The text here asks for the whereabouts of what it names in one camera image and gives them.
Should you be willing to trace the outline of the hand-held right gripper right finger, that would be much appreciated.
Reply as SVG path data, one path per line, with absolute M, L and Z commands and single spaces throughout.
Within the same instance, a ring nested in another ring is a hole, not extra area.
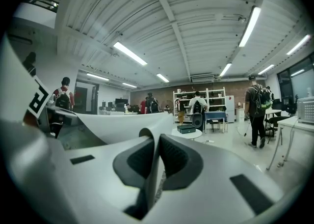
M 163 134 L 160 154 L 157 224 L 266 224 L 286 208 L 278 185 L 233 152 Z

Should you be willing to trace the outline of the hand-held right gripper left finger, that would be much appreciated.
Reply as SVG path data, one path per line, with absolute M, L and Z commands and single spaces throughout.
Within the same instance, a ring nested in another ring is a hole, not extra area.
M 66 151 L 18 122 L 0 123 L 0 154 L 13 185 L 50 224 L 136 224 L 149 211 L 154 140 Z

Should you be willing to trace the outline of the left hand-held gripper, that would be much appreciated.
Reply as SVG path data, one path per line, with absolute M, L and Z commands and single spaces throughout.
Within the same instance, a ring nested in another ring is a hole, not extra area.
M 79 118 L 73 112 L 74 95 L 69 89 L 70 78 L 64 77 L 61 87 L 52 93 L 37 76 L 34 80 L 39 87 L 28 106 L 24 122 L 55 138 L 62 128 L 79 126 Z

